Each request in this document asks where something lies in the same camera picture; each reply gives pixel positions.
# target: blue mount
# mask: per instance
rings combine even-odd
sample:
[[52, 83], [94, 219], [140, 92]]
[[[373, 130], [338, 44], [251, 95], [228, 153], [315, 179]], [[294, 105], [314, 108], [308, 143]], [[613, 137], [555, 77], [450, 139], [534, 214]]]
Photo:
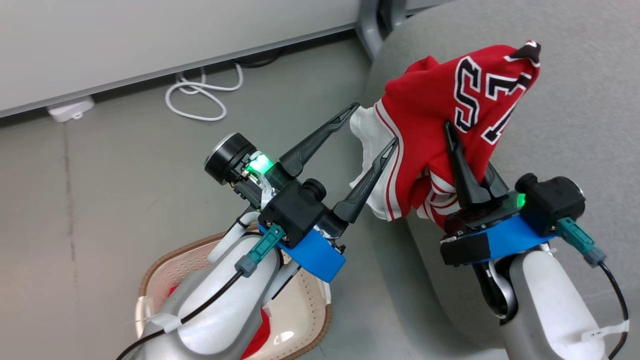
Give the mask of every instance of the blue mount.
[[556, 237], [555, 235], [538, 236], [520, 215], [474, 234], [473, 237], [475, 236], [486, 236], [489, 243], [490, 258], [476, 261], [478, 263], [518, 254]]
[[[267, 232], [262, 225], [258, 228], [262, 234]], [[311, 230], [293, 249], [288, 249], [282, 242], [278, 242], [278, 247], [303, 269], [324, 282], [332, 282], [346, 262], [344, 256], [315, 230]]]

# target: green led light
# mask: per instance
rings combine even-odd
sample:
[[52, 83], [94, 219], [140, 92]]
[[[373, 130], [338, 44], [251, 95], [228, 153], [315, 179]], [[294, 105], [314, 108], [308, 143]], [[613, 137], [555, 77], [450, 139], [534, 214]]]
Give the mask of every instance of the green led light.
[[525, 203], [525, 196], [523, 193], [518, 194], [518, 199], [516, 200], [516, 206], [518, 206], [519, 208], [521, 208], [522, 206], [524, 206]]
[[265, 174], [267, 170], [271, 169], [273, 163], [265, 154], [258, 155], [253, 161], [246, 167], [249, 171], [259, 172]]

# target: teal connector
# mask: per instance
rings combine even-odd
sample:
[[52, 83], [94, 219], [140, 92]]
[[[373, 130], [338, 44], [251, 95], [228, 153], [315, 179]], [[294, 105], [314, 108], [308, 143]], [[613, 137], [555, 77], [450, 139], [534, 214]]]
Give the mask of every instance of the teal connector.
[[251, 276], [262, 259], [269, 254], [269, 251], [271, 251], [284, 236], [284, 230], [280, 226], [273, 224], [269, 228], [269, 231], [262, 235], [258, 243], [253, 246], [249, 253], [243, 255], [240, 260], [238, 260], [236, 270], [242, 270], [244, 277]]
[[575, 247], [592, 268], [607, 258], [607, 254], [596, 247], [596, 242], [573, 219], [560, 219], [556, 224], [556, 232], [567, 244]]
[[259, 264], [284, 236], [284, 230], [282, 230], [280, 226], [273, 224], [269, 228], [269, 231], [267, 231], [265, 235], [262, 235], [260, 241], [249, 251], [249, 258], [256, 264]]

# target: gray floor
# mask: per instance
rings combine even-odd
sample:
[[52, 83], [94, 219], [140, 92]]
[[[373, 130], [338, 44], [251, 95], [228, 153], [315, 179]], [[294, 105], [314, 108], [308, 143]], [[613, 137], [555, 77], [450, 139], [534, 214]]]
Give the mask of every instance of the gray floor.
[[[169, 112], [165, 80], [99, 97], [78, 121], [0, 119], [0, 349], [7, 359], [109, 360], [134, 339], [145, 270], [162, 255], [224, 231], [246, 207], [202, 163], [239, 131], [276, 158], [362, 92], [369, 60], [354, 38], [246, 70], [220, 94], [209, 124]], [[209, 80], [234, 84], [233, 70]], [[186, 111], [217, 109], [175, 97]], [[279, 132], [286, 128], [284, 135]], [[304, 176], [348, 193], [360, 146], [336, 134]], [[365, 211], [343, 237], [348, 262], [332, 283], [334, 320], [309, 359], [503, 358], [459, 340], [441, 312], [405, 223]]]

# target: black cable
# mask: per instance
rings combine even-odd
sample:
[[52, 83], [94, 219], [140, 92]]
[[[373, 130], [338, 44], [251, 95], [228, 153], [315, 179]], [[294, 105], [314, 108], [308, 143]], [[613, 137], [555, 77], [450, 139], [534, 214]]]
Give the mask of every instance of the black cable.
[[269, 60], [263, 61], [261, 63], [245, 63], [240, 61], [239, 59], [234, 59], [234, 62], [238, 65], [240, 65], [241, 67], [244, 67], [246, 69], [255, 69], [257, 67], [263, 67], [263, 66], [267, 66], [271, 63], [273, 63], [274, 61], [276, 61], [277, 59], [279, 59], [282, 54], [284, 54], [284, 51], [287, 47], [283, 46], [281, 48], [278, 49], [278, 51], [273, 55], [273, 57]]
[[[602, 271], [604, 271], [604, 274], [609, 279], [611, 286], [613, 286], [613, 290], [616, 292], [618, 301], [620, 301], [620, 307], [622, 308], [622, 319], [624, 321], [629, 320], [629, 310], [627, 309], [627, 302], [625, 301], [624, 295], [622, 295], [622, 290], [620, 290], [620, 285], [618, 285], [616, 278], [613, 276], [613, 274], [611, 273], [611, 270], [609, 270], [609, 268], [607, 267], [607, 265], [604, 264], [603, 261], [599, 262], [598, 265], [600, 265], [600, 268], [602, 269]], [[623, 331], [620, 336], [620, 340], [618, 344], [613, 349], [613, 351], [611, 351], [611, 353], [609, 354], [609, 360], [613, 359], [614, 357], [616, 357], [616, 355], [618, 355], [618, 352], [620, 352], [625, 342], [627, 342], [627, 332]]]
[[181, 323], [186, 323], [187, 321], [193, 319], [194, 317], [198, 316], [198, 314], [200, 314], [202, 311], [204, 311], [204, 309], [206, 309], [207, 307], [209, 307], [209, 305], [213, 304], [214, 301], [216, 301], [218, 298], [220, 298], [222, 296], [222, 294], [224, 294], [227, 290], [229, 290], [229, 288], [236, 283], [236, 281], [238, 281], [238, 279], [240, 279], [240, 277], [242, 276], [243, 271], [242, 270], [238, 270], [236, 272], [235, 275], [233, 275], [233, 277], [231, 279], [229, 279], [229, 281], [227, 281], [226, 284], [224, 284], [220, 290], [218, 290], [217, 293], [215, 293], [212, 297], [209, 298], [209, 300], [205, 301], [204, 304], [200, 305], [200, 307], [198, 307], [197, 309], [195, 309], [194, 311], [192, 311], [190, 314], [188, 314], [187, 316], [185, 316], [184, 318], [182, 318], [180, 320]]
[[[236, 281], [238, 281], [238, 279], [240, 279], [240, 276], [242, 276], [242, 274], [243, 274], [243, 271], [242, 270], [238, 270], [236, 272], [236, 274], [233, 275], [233, 277], [231, 279], [229, 279], [229, 281], [227, 281], [227, 283], [224, 284], [220, 288], [220, 290], [218, 290], [212, 297], [209, 298], [209, 300], [205, 301], [204, 304], [200, 305], [197, 309], [192, 311], [190, 314], [188, 314], [184, 318], [180, 319], [180, 322], [184, 324], [184, 323], [188, 322], [189, 320], [193, 319], [194, 317], [198, 316], [198, 314], [200, 314], [202, 311], [204, 311], [204, 309], [209, 307], [211, 304], [213, 304], [214, 301], [218, 300], [225, 292], [227, 292], [227, 290], [229, 290], [229, 288], [231, 288], [231, 286], [233, 286], [233, 284], [235, 284]], [[130, 352], [135, 350], [138, 346], [141, 346], [144, 343], [146, 343], [148, 341], [151, 341], [151, 340], [157, 338], [158, 336], [160, 336], [162, 334], [166, 334], [164, 329], [156, 331], [156, 332], [154, 332], [152, 334], [149, 334], [147, 336], [144, 336], [144, 337], [138, 339], [138, 341], [136, 341], [135, 343], [133, 343], [129, 347], [127, 347], [117, 357], [116, 360], [124, 360], [125, 356], [127, 356]]]
[[116, 360], [124, 360], [124, 357], [129, 355], [130, 352], [135, 350], [138, 346], [157, 338], [158, 336], [165, 334], [164, 329], [160, 331], [156, 331], [153, 334], [149, 334], [143, 338], [138, 339], [135, 343], [131, 344], [128, 348], [124, 349], [124, 351], [118, 356]]

